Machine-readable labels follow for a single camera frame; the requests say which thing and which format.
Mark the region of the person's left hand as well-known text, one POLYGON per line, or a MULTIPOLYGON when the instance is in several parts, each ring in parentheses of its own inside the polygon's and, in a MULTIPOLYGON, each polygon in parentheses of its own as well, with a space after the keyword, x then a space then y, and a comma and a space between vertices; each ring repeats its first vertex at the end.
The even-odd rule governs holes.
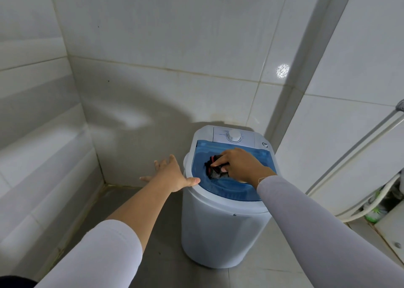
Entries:
POLYGON ((165 168, 159 173, 154 173, 154 178, 149 182, 155 185, 167 187, 171 192, 177 192, 183 189, 183 173, 180 170, 179 164, 173 154, 169 155, 169 160, 165 161, 165 168))

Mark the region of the person's right hand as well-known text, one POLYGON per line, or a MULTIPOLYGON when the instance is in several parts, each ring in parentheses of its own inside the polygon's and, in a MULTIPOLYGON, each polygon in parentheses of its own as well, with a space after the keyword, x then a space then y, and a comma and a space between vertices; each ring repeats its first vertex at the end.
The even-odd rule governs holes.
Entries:
POLYGON ((229 174, 229 177, 241 183, 252 185, 258 188, 260 182, 276 173, 269 167, 261 164, 252 154, 241 148, 235 149, 235 174, 229 174))

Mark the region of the dark cloth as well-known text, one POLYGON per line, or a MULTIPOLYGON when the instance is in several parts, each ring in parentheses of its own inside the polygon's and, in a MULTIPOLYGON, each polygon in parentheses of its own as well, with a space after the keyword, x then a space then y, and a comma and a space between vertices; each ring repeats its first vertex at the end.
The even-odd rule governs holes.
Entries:
POLYGON ((218 166, 212 166, 222 155, 213 155, 209 158, 207 162, 205 162, 205 173, 209 179, 220 179, 220 178, 228 178, 229 174, 227 171, 223 171, 222 167, 228 166, 229 163, 223 163, 218 166))

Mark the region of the person's right forearm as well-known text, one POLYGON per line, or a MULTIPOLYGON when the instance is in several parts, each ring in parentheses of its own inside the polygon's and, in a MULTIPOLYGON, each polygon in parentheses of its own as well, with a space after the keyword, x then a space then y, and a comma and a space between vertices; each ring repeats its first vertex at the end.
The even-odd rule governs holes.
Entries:
POLYGON ((404 268, 278 175, 257 192, 314 288, 404 288, 404 268))

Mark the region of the person's left forearm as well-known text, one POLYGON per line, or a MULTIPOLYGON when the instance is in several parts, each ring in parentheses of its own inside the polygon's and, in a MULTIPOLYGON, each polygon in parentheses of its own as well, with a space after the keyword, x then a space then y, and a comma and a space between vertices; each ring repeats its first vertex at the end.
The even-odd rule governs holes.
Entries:
POLYGON ((156 219, 178 190, 150 182, 89 230, 35 288, 129 288, 156 219))

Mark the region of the blue translucent washer lid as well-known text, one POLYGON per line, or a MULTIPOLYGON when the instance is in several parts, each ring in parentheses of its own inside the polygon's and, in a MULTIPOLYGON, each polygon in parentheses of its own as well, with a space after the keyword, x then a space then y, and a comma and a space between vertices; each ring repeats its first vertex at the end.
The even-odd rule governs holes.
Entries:
POLYGON ((241 202, 259 202, 261 199, 250 184, 238 182, 230 177, 209 179, 205 173, 204 164, 211 156, 236 147, 237 145, 233 144, 198 140, 191 166, 192 175, 200 178, 199 185, 203 189, 219 197, 241 202))

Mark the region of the white mini washing machine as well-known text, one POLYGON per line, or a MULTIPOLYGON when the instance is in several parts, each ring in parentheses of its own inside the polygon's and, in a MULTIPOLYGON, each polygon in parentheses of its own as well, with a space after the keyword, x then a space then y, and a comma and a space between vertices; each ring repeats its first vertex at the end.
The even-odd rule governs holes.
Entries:
MULTIPOLYGON (((261 164, 280 175, 275 153, 261 134, 241 132, 240 142, 227 139, 235 128, 207 125, 194 133, 183 166, 186 178, 194 177, 191 166, 198 140, 237 145, 251 153, 261 164)), ((262 201, 241 202, 225 199, 203 189, 199 184, 183 189, 181 245, 194 262, 213 269, 237 266, 254 245, 271 215, 262 201)))

